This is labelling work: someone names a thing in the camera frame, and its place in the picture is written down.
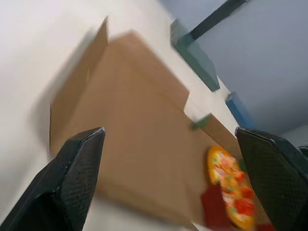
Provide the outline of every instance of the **cardboard box flap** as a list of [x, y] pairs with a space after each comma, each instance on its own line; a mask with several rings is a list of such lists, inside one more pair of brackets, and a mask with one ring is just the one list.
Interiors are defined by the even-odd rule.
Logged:
[[192, 128], [200, 128], [234, 157], [242, 158], [241, 148], [236, 137], [213, 114], [206, 115]]
[[141, 36], [136, 32], [127, 34], [113, 40], [109, 44], [121, 49], [122, 54], [136, 65], [152, 84], [160, 88], [161, 93], [167, 97], [178, 109], [183, 111], [189, 91], [171, 73], [171, 71], [148, 48]]
[[87, 47], [51, 104], [51, 122], [56, 121], [52, 128], [55, 136], [59, 134], [70, 119], [80, 96], [92, 77], [96, 64], [108, 45], [107, 23], [108, 18], [105, 18], [94, 40]]

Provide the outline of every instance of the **brown cardboard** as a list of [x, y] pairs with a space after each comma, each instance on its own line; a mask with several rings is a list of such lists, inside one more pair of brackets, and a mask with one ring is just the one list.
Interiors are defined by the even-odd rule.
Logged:
[[201, 130], [212, 137], [230, 154], [237, 158], [241, 158], [242, 152], [236, 137], [233, 136], [213, 114], [210, 113], [206, 115], [206, 117], [207, 123], [205, 126], [201, 127]]
[[98, 194], [175, 223], [203, 224], [205, 155], [218, 144], [190, 129], [188, 95], [138, 35], [107, 45], [103, 24], [51, 105], [51, 150], [105, 127]]

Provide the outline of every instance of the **toy food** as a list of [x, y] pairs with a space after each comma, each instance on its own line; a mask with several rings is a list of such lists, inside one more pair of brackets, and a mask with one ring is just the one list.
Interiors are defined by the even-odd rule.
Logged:
[[211, 183], [221, 184], [230, 220], [242, 230], [251, 230], [254, 225], [254, 192], [237, 160], [222, 147], [212, 147], [207, 162]]

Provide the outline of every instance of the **white table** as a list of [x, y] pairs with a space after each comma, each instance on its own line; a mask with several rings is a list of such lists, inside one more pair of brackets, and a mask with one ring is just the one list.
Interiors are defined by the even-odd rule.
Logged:
[[[170, 46], [172, 20], [155, 0], [4, 0], [0, 8], [0, 221], [48, 162], [52, 92], [46, 90], [84, 36], [96, 31], [107, 15], [110, 38], [130, 29], [138, 31], [187, 87], [191, 93], [185, 113], [192, 120], [212, 112], [234, 132], [237, 123], [224, 103], [228, 90], [220, 82], [221, 89], [212, 93]], [[125, 228], [118, 224], [119, 218], [127, 221]], [[88, 220], [85, 230], [92, 231], [175, 229], [97, 199]]]

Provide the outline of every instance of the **gray wall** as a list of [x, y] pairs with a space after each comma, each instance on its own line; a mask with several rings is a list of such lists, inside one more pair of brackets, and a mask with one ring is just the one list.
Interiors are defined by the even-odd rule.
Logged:
[[303, 125], [299, 128], [296, 128], [292, 131], [282, 134], [281, 136], [287, 139], [296, 148], [300, 146], [307, 146], [308, 145], [308, 126]]
[[226, 0], [159, 0], [174, 18], [186, 27], [194, 29]]
[[198, 42], [269, 132], [308, 121], [308, 0], [251, 0]]

